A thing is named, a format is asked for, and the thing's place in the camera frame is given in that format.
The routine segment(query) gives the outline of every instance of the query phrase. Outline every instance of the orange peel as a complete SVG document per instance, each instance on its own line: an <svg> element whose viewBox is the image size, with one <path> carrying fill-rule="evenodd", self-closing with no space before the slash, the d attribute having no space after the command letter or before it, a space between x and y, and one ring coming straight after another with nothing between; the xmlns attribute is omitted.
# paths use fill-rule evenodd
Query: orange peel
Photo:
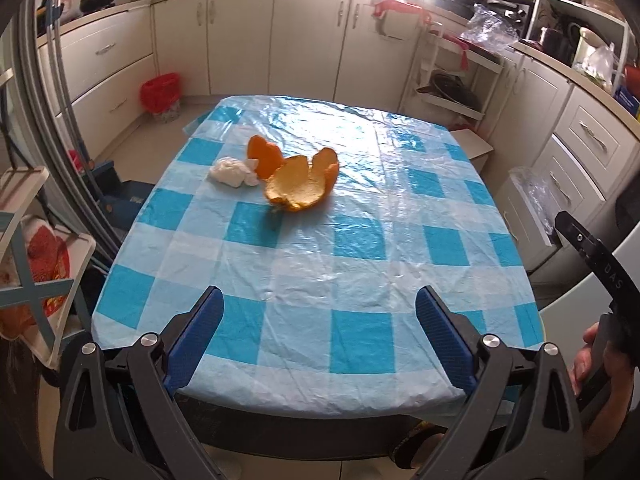
<svg viewBox="0 0 640 480"><path fill-rule="evenodd" d="M300 211L323 200L338 180L340 165L331 148L313 157L311 166L304 155L290 156L267 180L264 195L287 211Z"/></svg>
<svg viewBox="0 0 640 480"><path fill-rule="evenodd" d="M254 135L246 146L246 158L258 160L255 174L261 180L267 180L284 163L280 148L264 137Z"/></svg>

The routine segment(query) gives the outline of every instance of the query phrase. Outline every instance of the blue gripper pad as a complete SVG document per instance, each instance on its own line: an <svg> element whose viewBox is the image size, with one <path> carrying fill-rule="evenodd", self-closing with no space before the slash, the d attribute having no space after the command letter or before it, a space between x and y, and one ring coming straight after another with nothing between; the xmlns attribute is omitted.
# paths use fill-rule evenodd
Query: blue gripper pad
<svg viewBox="0 0 640 480"><path fill-rule="evenodd" d="M473 354L426 286L415 297L415 314L451 384L473 393L478 384Z"/></svg>
<svg viewBox="0 0 640 480"><path fill-rule="evenodd" d="M222 320L224 310L225 300L222 292L214 288L174 343L167 355L167 370L164 376L164 387L172 397L178 388L189 384Z"/></svg>

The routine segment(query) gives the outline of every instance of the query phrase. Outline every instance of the drawer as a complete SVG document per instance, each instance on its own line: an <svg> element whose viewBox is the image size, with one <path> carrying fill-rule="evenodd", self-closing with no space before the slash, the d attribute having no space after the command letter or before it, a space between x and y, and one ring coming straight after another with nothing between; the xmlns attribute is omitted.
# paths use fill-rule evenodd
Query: drawer
<svg viewBox="0 0 640 480"><path fill-rule="evenodd" d="M88 23L60 38L62 60L74 101L118 70L153 52L149 7L119 12ZM40 60L47 91L52 92L48 46L40 48ZM50 94L54 113L60 111L54 93Z"/></svg>
<svg viewBox="0 0 640 480"><path fill-rule="evenodd" d="M551 135L533 170L548 182L558 209L568 211L578 222L590 220L605 202L593 180L555 135Z"/></svg>
<svg viewBox="0 0 640 480"><path fill-rule="evenodd" d="M511 175L502 184L494 200L526 271L535 270L558 250L546 234L529 199Z"/></svg>
<svg viewBox="0 0 640 480"><path fill-rule="evenodd" d="M608 198L638 148L626 126L596 99L575 88L556 135Z"/></svg>
<svg viewBox="0 0 640 480"><path fill-rule="evenodd" d="M144 108L140 85L156 75L153 56L147 56L112 75L74 102L73 108L84 145L96 158Z"/></svg>

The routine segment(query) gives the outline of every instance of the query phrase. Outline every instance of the plastic tablecloth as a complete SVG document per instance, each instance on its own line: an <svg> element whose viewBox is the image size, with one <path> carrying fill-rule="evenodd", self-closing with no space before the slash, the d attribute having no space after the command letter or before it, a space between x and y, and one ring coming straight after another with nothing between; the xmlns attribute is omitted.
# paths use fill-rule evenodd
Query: plastic tablecloth
<svg viewBox="0 0 640 480"><path fill-rule="evenodd" d="M254 134L285 156L333 148L332 195L289 213L271 208L262 186L209 180L217 158L245 158ZM424 285L480 333L526 348L543 338L518 253L463 150L441 126L379 110L222 100L194 124L127 235L94 337L114 348L160 332L209 284L225 313L182 392L251 412L456 412L463 393L415 317Z"/></svg>

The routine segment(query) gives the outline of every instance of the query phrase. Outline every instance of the cabinet handle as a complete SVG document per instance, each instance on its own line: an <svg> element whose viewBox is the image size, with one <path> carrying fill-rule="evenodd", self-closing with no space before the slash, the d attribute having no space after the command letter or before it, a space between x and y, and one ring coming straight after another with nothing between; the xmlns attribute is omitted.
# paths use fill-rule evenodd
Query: cabinet handle
<svg viewBox="0 0 640 480"><path fill-rule="evenodd" d="M357 4L356 10L353 11L353 28L356 28L356 23L358 23L359 15L360 15L360 4Z"/></svg>
<svg viewBox="0 0 640 480"><path fill-rule="evenodd" d="M511 235L511 238L516 240L516 243L519 243L520 240L518 240L518 237L515 234L513 234L513 232L511 231L511 224L509 224L509 221L507 220L507 212L506 211L504 213L502 213L502 219L504 220L504 224L507 226L507 231Z"/></svg>
<svg viewBox="0 0 640 480"><path fill-rule="evenodd" d="M127 102L127 98L125 97L123 101L120 101L111 110L109 110L109 113L116 111L118 108L120 108L126 102Z"/></svg>
<svg viewBox="0 0 640 480"><path fill-rule="evenodd" d="M196 9L196 19L198 20L198 26L202 26L202 2L198 2L198 8Z"/></svg>
<svg viewBox="0 0 640 480"><path fill-rule="evenodd" d="M115 43L110 43L102 48L99 48L98 50L95 51L95 55L100 56L101 54L105 54L108 51L110 51L114 46L116 46Z"/></svg>
<svg viewBox="0 0 640 480"><path fill-rule="evenodd" d="M571 197L564 192L564 189L562 189L562 186L560 186L560 182L558 182L558 179L556 179L554 172L549 171L549 176L551 177L551 181L554 183L554 186L558 188L558 191L562 194L562 196L566 198L568 204L571 205Z"/></svg>
<svg viewBox="0 0 640 480"><path fill-rule="evenodd" d="M607 153L607 145L602 142L598 137L596 137L596 134L594 134L591 131L591 128L588 127L586 124L584 124L582 121L579 121L578 124L580 124L580 127L584 130L584 132L591 137L591 139L595 140L601 147L602 151Z"/></svg>
<svg viewBox="0 0 640 480"><path fill-rule="evenodd" d="M522 67L520 69L520 71L518 72L518 76L516 77L516 81L513 83L513 95L518 95L520 93L520 87L518 86L518 83L520 82L520 76L522 74L526 74L527 69Z"/></svg>
<svg viewBox="0 0 640 480"><path fill-rule="evenodd" d="M342 16L344 15L344 2L340 2L340 7L338 7L338 27L342 23Z"/></svg>

